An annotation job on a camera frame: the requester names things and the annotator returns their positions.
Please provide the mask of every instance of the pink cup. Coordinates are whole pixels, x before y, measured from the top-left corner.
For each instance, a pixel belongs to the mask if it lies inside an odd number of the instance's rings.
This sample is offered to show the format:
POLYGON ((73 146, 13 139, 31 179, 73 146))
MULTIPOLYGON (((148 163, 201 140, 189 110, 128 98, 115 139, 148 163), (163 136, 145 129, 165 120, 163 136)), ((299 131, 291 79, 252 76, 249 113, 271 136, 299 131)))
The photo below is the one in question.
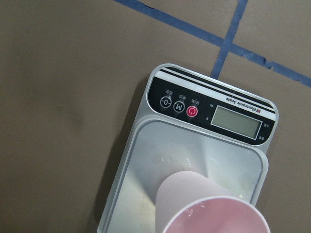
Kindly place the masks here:
POLYGON ((251 204, 192 171, 169 176, 155 200, 155 233, 270 233, 251 204))

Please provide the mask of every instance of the scale display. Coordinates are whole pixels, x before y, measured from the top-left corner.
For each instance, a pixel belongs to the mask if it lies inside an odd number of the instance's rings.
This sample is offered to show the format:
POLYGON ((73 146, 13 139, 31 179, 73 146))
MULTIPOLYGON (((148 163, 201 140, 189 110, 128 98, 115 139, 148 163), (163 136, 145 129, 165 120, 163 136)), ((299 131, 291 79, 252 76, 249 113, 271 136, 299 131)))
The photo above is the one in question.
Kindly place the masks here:
POLYGON ((217 106, 211 125, 238 133, 240 135, 257 138, 262 121, 217 106))

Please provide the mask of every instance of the blue tape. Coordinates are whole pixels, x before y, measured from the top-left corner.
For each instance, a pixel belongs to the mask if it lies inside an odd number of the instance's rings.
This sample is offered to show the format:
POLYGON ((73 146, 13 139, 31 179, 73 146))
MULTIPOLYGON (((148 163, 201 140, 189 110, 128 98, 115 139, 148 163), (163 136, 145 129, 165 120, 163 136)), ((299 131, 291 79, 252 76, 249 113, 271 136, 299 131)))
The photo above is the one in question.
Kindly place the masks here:
POLYGON ((285 66, 282 66, 279 63, 273 61, 267 61, 267 59, 261 55, 258 55, 252 51, 249 51, 245 48, 242 48, 238 45, 232 44, 229 50, 231 53, 238 55, 240 57, 244 57, 247 60, 256 63, 262 67, 267 69, 272 69, 275 73, 281 74, 287 78, 290 78, 294 81, 299 81, 302 84, 311 87, 311 78, 300 74, 292 69, 289 69, 285 66))
POLYGON ((154 18, 156 20, 159 20, 163 23, 166 23, 174 28, 177 28, 183 32, 186 32, 188 34, 194 35, 195 37, 198 37, 204 41, 207 41, 211 44, 214 44, 218 47, 220 47, 224 41, 224 39, 209 33, 207 31, 204 31, 198 27, 195 27, 185 21, 182 21, 180 19, 177 19, 167 13, 164 13, 162 11, 159 11, 157 9, 151 8, 140 1, 137 0, 115 0, 116 2, 119 2, 125 6, 128 6, 138 12, 141 12, 145 15, 150 16, 151 18, 154 18))
POLYGON ((223 45, 220 48, 217 60, 215 62, 214 68, 211 73, 211 77, 214 79, 218 79, 220 71, 223 68, 225 59, 229 53, 229 49, 232 45, 233 39, 235 37, 235 34, 237 33, 239 22, 244 14, 245 8, 247 5, 247 0, 239 0, 238 5, 235 9, 234 15, 232 17, 230 27, 228 29, 228 32, 225 36, 225 40, 223 45))
POLYGON ((148 15, 156 20, 159 20, 163 23, 166 23, 172 27, 175 27, 183 32, 196 36, 206 42, 209 42, 213 45, 221 47, 218 58, 214 65, 212 71, 212 77, 218 78, 219 73, 223 67, 225 62, 225 58, 227 57, 228 53, 231 52, 235 55, 241 56, 246 58, 247 60, 256 63, 262 67, 267 69, 273 69, 274 72, 281 74, 287 78, 290 78, 294 81, 299 81, 302 84, 311 87, 311 78, 302 75, 292 69, 289 69, 285 66, 282 66, 273 61, 267 61, 267 59, 261 55, 253 53, 245 48, 242 48, 238 45, 233 44, 233 39, 237 28, 239 26, 239 21, 244 13, 245 6, 247 4, 247 0, 239 0, 235 14, 232 18, 228 33, 225 39, 222 39, 214 34, 211 34, 207 31, 204 31, 198 27, 195 27, 185 21, 177 19, 167 13, 159 11, 157 9, 151 8, 137 0, 115 0, 125 6, 128 6, 138 12, 141 12, 145 15, 148 15))

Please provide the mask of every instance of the brown floor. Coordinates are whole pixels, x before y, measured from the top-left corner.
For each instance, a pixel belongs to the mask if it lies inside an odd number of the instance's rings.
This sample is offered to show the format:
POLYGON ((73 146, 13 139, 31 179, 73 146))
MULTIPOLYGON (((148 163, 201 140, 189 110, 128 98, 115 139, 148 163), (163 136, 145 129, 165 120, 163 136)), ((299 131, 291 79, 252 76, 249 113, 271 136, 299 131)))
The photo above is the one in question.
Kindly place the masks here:
MULTIPOLYGON (((221 38, 237 4, 142 2, 221 38)), ((311 77, 310 11, 249 0, 234 43, 311 77)), ((210 75, 220 49, 115 1, 13 0, 0 12, 0 232, 96 232, 152 69, 210 75)), ((257 207, 272 232, 310 232, 310 87, 232 53, 219 80, 277 105, 257 207)))

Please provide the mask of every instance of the kitchen scale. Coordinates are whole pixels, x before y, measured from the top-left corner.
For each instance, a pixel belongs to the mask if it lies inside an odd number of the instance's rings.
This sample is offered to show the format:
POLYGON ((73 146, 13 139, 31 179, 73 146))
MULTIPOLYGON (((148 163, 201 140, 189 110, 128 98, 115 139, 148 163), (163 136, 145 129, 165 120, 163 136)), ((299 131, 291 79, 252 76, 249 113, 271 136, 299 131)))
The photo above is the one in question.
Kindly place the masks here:
POLYGON ((168 176, 184 170, 214 180, 255 206, 277 122, 277 108, 269 100, 173 64, 158 66, 97 233, 154 233, 157 190, 168 176))

